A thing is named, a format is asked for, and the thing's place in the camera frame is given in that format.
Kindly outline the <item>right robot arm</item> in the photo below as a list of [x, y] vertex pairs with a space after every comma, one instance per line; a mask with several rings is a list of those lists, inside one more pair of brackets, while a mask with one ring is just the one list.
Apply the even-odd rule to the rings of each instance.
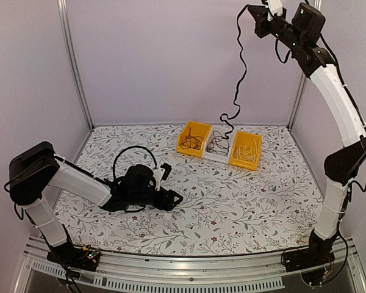
[[336, 122], [343, 147], [324, 162], [326, 193], [318, 222], [309, 237], [309, 248], [303, 253], [308, 266], [325, 259], [336, 237], [339, 221], [346, 211], [346, 201], [356, 184], [359, 167], [366, 160], [366, 122], [344, 80], [334, 53], [318, 40], [325, 16], [306, 2], [299, 4], [291, 21], [285, 18], [281, 1], [263, 1], [249, 5], [259, 38], [273, 35], [288, 47], [304, 75], [316, 86]]

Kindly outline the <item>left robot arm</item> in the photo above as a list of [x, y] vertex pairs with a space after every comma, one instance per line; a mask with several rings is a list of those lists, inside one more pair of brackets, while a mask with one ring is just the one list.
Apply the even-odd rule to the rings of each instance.
[[142, 164], [130, 166], [123, 176], [100, 179], [59, 156], [49, 142], [41, 142], [10, 161], [9, 180], [4, 190], [15, 205], [21, 207], [33, 225], [55, 248], [55, 255], [66, 265], [74, 264], [79, 256], [71, 246], [64, 226], [43, 199], [46, 187], [56, 187], [77, 195], [108, 212], [127, 211], [129, 206], [147, 205], [161, 211], [171, 211], [183, 197], [161, 186], [171, 172], [171, 165]]

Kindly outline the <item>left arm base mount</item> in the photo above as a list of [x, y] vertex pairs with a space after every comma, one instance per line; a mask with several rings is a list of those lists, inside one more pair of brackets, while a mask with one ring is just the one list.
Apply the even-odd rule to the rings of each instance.
[[100, 259], [100, 249], [85, 245], [77, 247], [73, 245], [70, 237], [64, 244], [53, 247], [44, 237], [49, 248], [47, 260], [60, 264], [64, 268], [75, 268], [95, 272]]

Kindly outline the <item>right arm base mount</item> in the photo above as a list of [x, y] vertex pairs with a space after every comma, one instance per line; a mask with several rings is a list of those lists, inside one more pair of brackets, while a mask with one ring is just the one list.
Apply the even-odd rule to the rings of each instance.
[[335, 257], [332, 245], [331, 240], [311, 239], [307, 248], [285, 250], [281, 255], [281, 264], [286, 272], [309, 269], [301, 274], [302, 280], [312, 287], [321, 286], [333, 268]]

